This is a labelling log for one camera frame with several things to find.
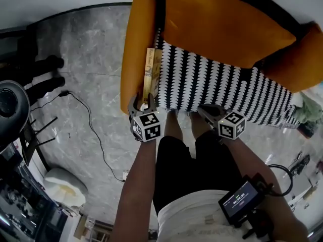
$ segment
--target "black shorts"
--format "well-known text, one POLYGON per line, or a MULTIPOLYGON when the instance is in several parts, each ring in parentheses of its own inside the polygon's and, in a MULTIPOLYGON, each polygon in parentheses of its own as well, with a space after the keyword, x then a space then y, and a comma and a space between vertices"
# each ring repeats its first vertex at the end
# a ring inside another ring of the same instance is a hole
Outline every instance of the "black shorts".
POLYGON ((179 139, 160 141, 153 204, 157 214, 172 201, 201 190, 230 191, 242 178, 228 147, 216 141, 214 131, 196 139, 196 159, 179 139))

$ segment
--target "person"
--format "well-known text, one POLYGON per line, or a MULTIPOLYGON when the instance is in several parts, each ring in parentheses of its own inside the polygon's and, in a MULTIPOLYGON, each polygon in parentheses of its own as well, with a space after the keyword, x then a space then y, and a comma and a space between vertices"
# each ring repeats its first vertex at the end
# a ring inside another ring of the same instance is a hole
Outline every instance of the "person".
MULTIPOLYGON (((32 83, 33 79, 43 74, 57 71, 64 66, 64 60, 55 55, 50 55, 45 60, 28 62, 25 64, 3 64, 0 66, 0 81, 12 80, 21 86, 32 83)), ((32 106, 38 99, 43 98, 47 92, 51 92, 58 87, 65 85, 65 78, 61 76, 53 77, 32 85, 26 89, 29 104, 32 106)))
MULTIPOLYGON (((177 112, 167 114, 157 160, 156 140, 142 143, 122 189, 111 242, 148 241, 151 202, 164 241, 244 241, 242 228, 229 226, 218 201, 248 175, 261 173, 281 193, 273 172, 240 139, 216 142, 217 134, 196 112, 190 113, 196 158, 183 143, 177 112)), ((274 224, 275 241, 307 240, 306 227, 282 197, 259 205, 274 224)), ((255 235, 246 241, 259 241, 255 235)))

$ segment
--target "marble floor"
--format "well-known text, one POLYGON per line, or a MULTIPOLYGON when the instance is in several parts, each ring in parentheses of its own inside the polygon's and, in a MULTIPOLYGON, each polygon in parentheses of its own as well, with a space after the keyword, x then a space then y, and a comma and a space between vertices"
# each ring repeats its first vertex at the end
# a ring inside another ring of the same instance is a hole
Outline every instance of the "marble floor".
MULTIPOLYGON (((41 22, 37 30, 37 59, 50 54, 62 56, 65 65, 59 74, 65 77, 66 85, 48 93, 32 108, 51 101, 62 90, 72 91, 91 108, 93 127, 117 178, 122 178, 122 173, 130 169, 140 145, 130 134, 128 117, 120 111, 121 63, 129 13, 130 6, 87 9, 41 22)), ((51 74, 37 77, 33 84, 50 77, 51 74)), ((160 109, 159 113, 165 119, 165 111, 160 109)), ((37 119, 34 129, 55 116, 58 120, 39 136, 40 142, 56 138, 41 147, 48 164, 68 170, 87 186, 87 202, 82 213, 113 224, 123 183, 114 179, 105 165, 85 107, 71 95, 58 97, 32 112, 32 119, 37 119)), ((190 121, 180 113, 179 122, 184 140, 194 154, 190 121)), ((241 139, 262 160, 289 166, 300 150, 310 152, 314 159, 320 158, 322 137, 322 128, 306 140, 296 130, 249 124, 241 139)), ((314 162, 308 169, 314 168, 314 162)), ((157 228, 153 207, 150 228, 157 228)))

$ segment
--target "round black speaker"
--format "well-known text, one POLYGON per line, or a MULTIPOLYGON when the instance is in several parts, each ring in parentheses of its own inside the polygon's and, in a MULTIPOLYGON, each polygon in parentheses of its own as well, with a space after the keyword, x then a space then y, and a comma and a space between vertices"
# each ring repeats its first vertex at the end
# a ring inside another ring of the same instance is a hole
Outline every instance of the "round black speaker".
POLYGON ((20 84, 0 82, 0 147, 18 138, 27 123, 29 109, 28 95, 20 84))
POLYGON ((17 108, 17 97, 8 89, 0 90, 0 115, 3 117, 11 117, 17 108))

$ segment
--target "white shirt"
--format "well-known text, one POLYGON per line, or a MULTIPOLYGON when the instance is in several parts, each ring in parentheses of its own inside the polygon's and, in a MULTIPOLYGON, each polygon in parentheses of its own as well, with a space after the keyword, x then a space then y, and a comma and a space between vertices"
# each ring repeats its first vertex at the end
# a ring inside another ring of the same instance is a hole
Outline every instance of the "white shirt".
POLYGON ((259 241, 255 235, 242 239, 248 231, 246 225, 242 228, 229 225, 218 204, 226 193, 203 190, 166 205, 158 214, 157 242, 259 241))

